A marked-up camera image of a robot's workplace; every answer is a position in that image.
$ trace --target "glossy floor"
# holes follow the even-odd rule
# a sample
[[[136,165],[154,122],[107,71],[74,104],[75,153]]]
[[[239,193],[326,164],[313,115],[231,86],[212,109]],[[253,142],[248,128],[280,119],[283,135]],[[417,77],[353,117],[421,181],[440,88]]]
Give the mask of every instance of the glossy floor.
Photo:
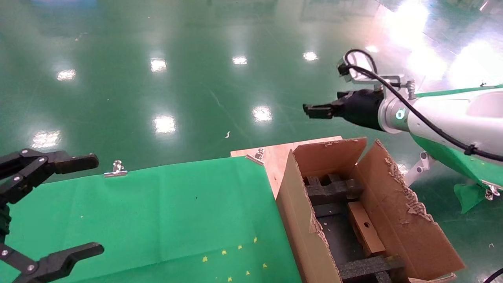
[[[302,103],[351,89],[336,63],[351,47],[422,91],[503,81],[497,0],[0,0],[0,154],[93,152],[100,174],[229,156],[333,135],[379,138],[410,168],[421,149]],[[414,186],[465,260],[460,281],[503,267],[501,200],[466,215],[441,164]]]

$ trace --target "metal binder clip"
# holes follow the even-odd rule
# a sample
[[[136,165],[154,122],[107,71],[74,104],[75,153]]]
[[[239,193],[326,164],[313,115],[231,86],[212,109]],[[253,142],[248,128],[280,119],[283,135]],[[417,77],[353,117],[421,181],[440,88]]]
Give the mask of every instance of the metal binder clip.
[[[264,159],[264,152],[265,150],[263,148],[260,148],[257,153],[255,153],[255,156],[251,156],[249,154],[246,155],[246,158],[250,159],[251,161],[259,164],[259,165],[264,165],[264,161],[262,159]]]
[[[112,172],[108,172],[103,174],[105,178],[109,177],[117,177],[117,176],[126,176],[127,170],[124,170],[124,166],[122,166],[122,161],[116,160],[114,161],[114,170]]]
[[[501,186],[498,186],[498,185],[496,185],[494,183],[487,182],[485,180],[481,180],[481,182],[484,185],[487,185],[489,187],[489,189],[485,190],[485,198],[487,200],[493,200],[494,196],[499,196],[500,195],[499,190],[503,190],[503,188]]]

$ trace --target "green cloth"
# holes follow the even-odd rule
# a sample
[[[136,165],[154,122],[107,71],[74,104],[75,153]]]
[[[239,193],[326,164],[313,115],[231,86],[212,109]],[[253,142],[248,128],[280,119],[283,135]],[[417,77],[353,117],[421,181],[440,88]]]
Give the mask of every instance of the green cloth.
[[[11,208],[6,243],[33,259],[105,247],[58,282],[301,283],[265,169],[244,157],[48,183]]]
[[[449,95],[469,91],[503,88],[503,85],[474,89],[451,90],[418,94],[418,97]],[[486,185],[481,180],[495,184],[503,184],[503,167],[484,162],[478,158],[467,156],[464,153],[438,144],[431,140],[410,134],[414,141],[427,151],[434,159],[442,162],[447,167],[472,179],[476,184],[457,184],[454,192],[461,203],[461,213],[466,213],[484,199]]]

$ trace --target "box flap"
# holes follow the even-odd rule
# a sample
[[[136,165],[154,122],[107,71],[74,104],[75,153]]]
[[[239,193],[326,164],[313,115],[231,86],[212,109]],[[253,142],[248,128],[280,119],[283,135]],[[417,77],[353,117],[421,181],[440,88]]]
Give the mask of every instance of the box flap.
[[[358,162],[366,145],[365,137],[342,139],[300,145],[293,154],[302,176],[321,177],[327,173],[337,172],[344,178]]]
[[[288,155],[276,203],[303,281],[341,283],[292,151]]]
[[[360,201],[387,253],[405,261],[408,277],[432,280],[465,267],[378,140],[351,175],[362,180]]]

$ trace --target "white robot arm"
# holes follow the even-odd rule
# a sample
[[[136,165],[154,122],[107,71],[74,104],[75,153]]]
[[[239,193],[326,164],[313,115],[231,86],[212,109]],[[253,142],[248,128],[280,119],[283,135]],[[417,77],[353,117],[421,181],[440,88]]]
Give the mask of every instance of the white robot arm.
[[[373,85],[373,90],[338,92],[337,100],[324,105],[304,105],[304,112],[311,118],[340,116],[388,133],[407,131],[503,165],[503,89],[417,98],[413,80],[402,83],[402,76],[379,76],[378,80],[369,76],[377,77],[373,71],[376,66],[369,54],[350,50],[339,66],[341,76],[347,82]],[[393,87],[407,88],[408,98]]]

